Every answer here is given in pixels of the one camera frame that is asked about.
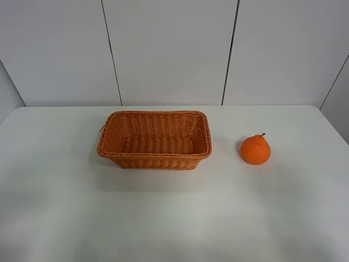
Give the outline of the orange with stem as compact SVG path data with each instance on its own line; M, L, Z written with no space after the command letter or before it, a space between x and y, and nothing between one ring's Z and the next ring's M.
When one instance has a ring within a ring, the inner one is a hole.
M264 136L265 133L257 134L242 142L239 150L242 160L251 165L260 165L269 160L271 148Z

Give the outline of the orange woven wicker basket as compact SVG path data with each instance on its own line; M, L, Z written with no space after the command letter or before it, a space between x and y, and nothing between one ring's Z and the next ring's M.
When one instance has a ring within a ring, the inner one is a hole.
M117 111L97 153L126 169L192 170L210 156L207 117L199 111Z

